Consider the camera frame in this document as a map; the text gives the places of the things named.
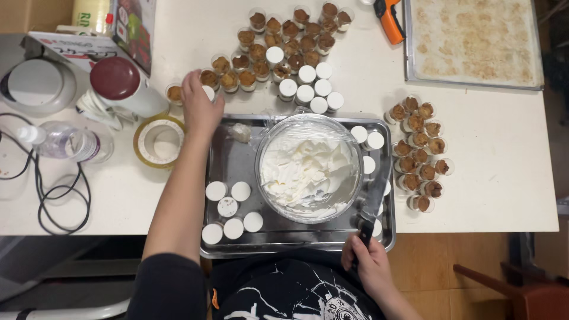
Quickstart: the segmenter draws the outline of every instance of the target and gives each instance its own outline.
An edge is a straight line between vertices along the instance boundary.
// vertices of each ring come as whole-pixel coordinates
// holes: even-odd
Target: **person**
[[[354,234],[341,256],[310,249],[200,268],[205,168],[225,100],[211,103],[200,70],[182,83],[186,137],[150,225],[127,317],[138,319],[421,319],[397,290],[384,247]],[[359,259],[357,272],[352,268]]]

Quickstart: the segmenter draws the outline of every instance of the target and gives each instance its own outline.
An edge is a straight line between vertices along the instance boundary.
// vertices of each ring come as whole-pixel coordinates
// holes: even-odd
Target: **power cord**
[[[25,123],[27,123],[29,125],[33,125],[28,119],[26,119],[26,118],[24,118],[18,114],[15,114],[15,113],[0,113],[0,117],[4,117],[4,116],[16,117],[16,118],[24,121]],[[85,176],[85,173],[83,172],[83,169],[81,168],[81,163],[77,162],[77,169],[78,169],[77,170],[77,176],[75,177],[75,180],[73,181],[73,183],[70,186],[61,184],[61,185],[58,185],[58,186],[55,186],[55,187],[49,189],[47,192],[44,192],[42,173],[39,170],[39,159],[40,159],[39,154],[35,153],[33,149],[30,151],[26,150],[26,148],[24,146],[22,146],[22,144],[17,139],[15,139],[14,137],[12,137],[9,134],[0,130],[0,143],[2,143],[3,137],[8,138],[13,143],[15,143],[20,149],[22,149],[22,151],[24,151],[28,155],[28,157],[26,159],[26,164],[24,165],[24,169],[22,169],[22,171],[20,171],[20,173],[18,173],[17,175],[15,175],[13,177],[8,177],[8,178],[0,177],[0,180],[15,179],[15,178],[21,176],[22,174],[24,174],[26,172],[26,170],[28,169],[28,167],[30,165],[30,162],[34,163],[34,165],[35,165],[35,170],[34,170],[35,187],[36,187],[36,192],[38,194],[38,199],[39,199],[38,223],[41,226],[41,228],[44,229],[50,235],[70,235],[70,234],[75,233],[75,232],[79,231],[80,229],[82,229],[86,225],[87,220],[89,220],[89,213],[90,213],[90,209],[91,209],[91,189],[89,188],[89,182],[87,181],[87,177]],[[85,181],[85,187],[87,188],[87,197],[85,197],[79,190],[77,190],[75,188],[75,185],[77,184],[77,182],[79,181],[79,178],[81,178],[81,177],[83,177],[83,181]],[[67,190],[64,193],[62,193],[61,195],[50,197],[50,194],[52,192],[54,192],[55,190],[58,190],[58,189],[67,189]],[[53,217],[50,215],[50,213],[47,211],[47,208],[46,208],[46,201],[47,200],[60,199],[64,196],[66,196],[67,194],[69,194],[71,191],[74,191],[75,193],[79,194],[81,196],[81,198],[83,198],[83,201],[85,201],[85,205],[87,207],[86,213],[85,213],[85,218],[83,218],[83,221],[76,228],[66,228],[66,227],[61,226],[58,222],[56,222],[53,219]],[[61,232],[57,233],[57,232],[49,230],[42,222],[42,212],[44,212],[47,219],[49,219],[49,221],[51,221],[51,223],[53,223],[53,225],[55,227],[57,227],[63,233],[61,233]]]

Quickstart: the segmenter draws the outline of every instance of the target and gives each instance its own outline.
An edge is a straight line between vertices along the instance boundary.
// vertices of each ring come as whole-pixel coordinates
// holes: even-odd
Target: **plastic bottle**
[[[48,121],[40,126],[23,126],[17,136],[31,143],[41,156],[75,162],[103,162],[113,154],[113,139],[90,130],[78,129],[68,122]]]

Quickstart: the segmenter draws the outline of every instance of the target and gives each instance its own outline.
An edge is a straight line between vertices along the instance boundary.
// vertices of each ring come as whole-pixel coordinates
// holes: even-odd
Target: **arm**
[[[388,320],[422,320],[423,318],[397,290],[385,248],[375,238],[366,248],[357,235],[350,235],[342,249],[342,266],[352,267],[354,254],[360,261],[357,273],[368,295],[377,303]]]
[[[205,167],[209,144],[223,116],[225,100],[209,101],[199,81],[200,70],[190,72],[182,83],[186,135],[176,165],[156,211],[143,259],[171,252],[200,264],[201,226],[205,206]]]

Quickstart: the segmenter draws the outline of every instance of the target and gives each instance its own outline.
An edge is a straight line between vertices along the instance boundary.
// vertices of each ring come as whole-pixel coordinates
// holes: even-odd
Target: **whipped cream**
[[[265,190],[278,204],[294,207],[292,211],[304,217],[322,218],[346,206],[345,202],[327,207],[319,203],[356,171],[348,144],[329,131],[317,125],[308,132],[284,130],[269,143],[261,162]]]

